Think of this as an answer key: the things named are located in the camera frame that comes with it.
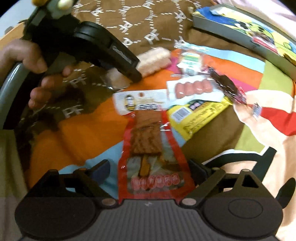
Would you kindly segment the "person's left hand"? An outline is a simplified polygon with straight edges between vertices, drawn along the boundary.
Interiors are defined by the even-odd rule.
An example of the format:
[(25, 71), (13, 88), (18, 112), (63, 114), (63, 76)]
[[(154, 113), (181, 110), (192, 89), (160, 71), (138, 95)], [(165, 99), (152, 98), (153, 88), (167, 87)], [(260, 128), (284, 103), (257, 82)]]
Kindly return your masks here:
[[(1, 50), (1, 84), (17, 62), (22, 62), (28, 70), (41, 74), (48, 67), (37, 44), (26, 40), (15, 39)], [(62, 85), (65, 78), (74, 70), (73, 66), (66, 66), (62, 72), (45, 76), (41, 86), (30, 92), (28, 106), (31, 109), (40, 109), (51, 98), (52, 92)]]

